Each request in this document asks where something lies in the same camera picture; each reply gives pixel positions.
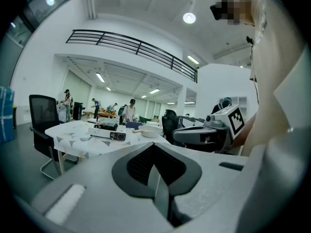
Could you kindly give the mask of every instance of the black railing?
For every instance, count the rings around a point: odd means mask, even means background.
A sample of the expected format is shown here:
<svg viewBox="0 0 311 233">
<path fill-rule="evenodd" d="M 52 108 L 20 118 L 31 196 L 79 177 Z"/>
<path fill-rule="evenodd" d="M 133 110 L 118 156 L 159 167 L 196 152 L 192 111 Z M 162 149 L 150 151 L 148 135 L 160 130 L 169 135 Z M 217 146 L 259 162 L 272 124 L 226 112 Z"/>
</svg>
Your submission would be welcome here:
<svg viewBox="0 0 311 233">
<path fill-rule="evenodd" d="M 99 30 L 73 30 L 66 43 L 91 44 L 127 51 L 160 63 L 197 82 L 197 71 L 172 54 L 147 42 L 118 33 Z"/>
</svg>

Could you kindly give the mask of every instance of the fluorescent light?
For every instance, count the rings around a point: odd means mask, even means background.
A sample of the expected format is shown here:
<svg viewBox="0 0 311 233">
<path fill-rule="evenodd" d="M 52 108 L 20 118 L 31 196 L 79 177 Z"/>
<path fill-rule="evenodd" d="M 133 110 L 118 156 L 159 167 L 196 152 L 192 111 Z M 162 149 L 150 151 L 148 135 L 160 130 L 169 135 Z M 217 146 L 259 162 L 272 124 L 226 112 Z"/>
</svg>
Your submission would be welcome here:
<svg viewBox="0 0 311 233">
<path fill-rule="evenodd" d="M 190 55 L 188 56 L 188 59 L 190 59 L 192 62 L 196 63 L 197 65 L 199 64 L 199 62 L 197 62 L 195 59 L 193 59 Z"/>
<path fill-rule="evenodd" d="M 49 5 L 49 6 L 53 6 L 55 3 L 55 0 L 45 0 L 45 2 Z"/>
<path fill-rule="evenodd" d="M 104 80 L 103 80 L 103 78 L 102 78 L 102 76 L 99 74 L 99 73 L 96 73 L 96 75 L 97 75 L 97 77 L 101 80 L 101 82 L 105 82 Z"/>
<path fill-rule="evenodd" d="M 159 91 L 159 89 L 155 89 L 155 90 L 151 91 L 150 93 L 153 94 L 153 93 L 156 93 L 158 91 Z"/>
<path fill-rule="evenodd" d="M 195 15 L 193 13 L 185 13 L 183 19 L 188 24 L 192 24 L 196 20 Z"/>
</svg>

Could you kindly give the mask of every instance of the blue bag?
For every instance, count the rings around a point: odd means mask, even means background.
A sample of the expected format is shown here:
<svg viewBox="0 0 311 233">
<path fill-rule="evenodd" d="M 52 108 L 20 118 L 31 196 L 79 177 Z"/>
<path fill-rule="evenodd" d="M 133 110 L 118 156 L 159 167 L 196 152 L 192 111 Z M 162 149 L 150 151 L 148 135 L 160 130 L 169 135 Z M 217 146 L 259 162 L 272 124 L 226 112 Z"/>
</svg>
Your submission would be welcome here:
<svg viewBox="0 0 311 233">
<path fill-rule="evenodd" d="M 14 140 L 13 100 L 14 91 L 0 86 L 0 145 Z"/>
</svg>

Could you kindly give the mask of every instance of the table leg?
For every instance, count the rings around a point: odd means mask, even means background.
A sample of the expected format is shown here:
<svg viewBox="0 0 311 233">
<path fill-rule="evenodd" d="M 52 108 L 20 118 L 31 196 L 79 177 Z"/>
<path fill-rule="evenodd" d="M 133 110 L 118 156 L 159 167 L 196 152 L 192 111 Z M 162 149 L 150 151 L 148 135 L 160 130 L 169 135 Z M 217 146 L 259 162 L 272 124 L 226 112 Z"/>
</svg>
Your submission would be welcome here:
<svg viewBox="0 0 311 233">
<path fill-rule="evenodd" d="M 65 168 L 64 168 L 64 160 L 63 160 L 63 155 L 62 155 L 62 152 L 61 151 L 57 151 L 58 153 L 58 161 L 59 161 L 59 166 L 60 166 L 60 172 L 62 174 L 65 173 Z"/>
</svg>

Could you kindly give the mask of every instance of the floor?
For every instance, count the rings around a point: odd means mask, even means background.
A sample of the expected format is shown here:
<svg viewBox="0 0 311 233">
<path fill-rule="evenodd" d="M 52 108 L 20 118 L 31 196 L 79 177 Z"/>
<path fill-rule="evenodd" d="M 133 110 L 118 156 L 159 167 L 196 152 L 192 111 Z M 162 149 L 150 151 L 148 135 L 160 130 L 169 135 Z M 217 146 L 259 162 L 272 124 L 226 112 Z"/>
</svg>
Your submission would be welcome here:
<svg viewBox="0 0 311 233">
<path fill-rule="evenodd" d="M 34 148 L 34 133 L 31 123 L 18 125 L 15 140 L 0 146 L 0 168 L 12 189 L 12 192 L 30 203 L 35 195 L 52 179 L 40 172 L 40 167 L 49 158 Z M 65 162 L 65 169 L 74 164 Z M 53 163 L 44 170 L 52 177 L 57 177 Z"/>
</svg>

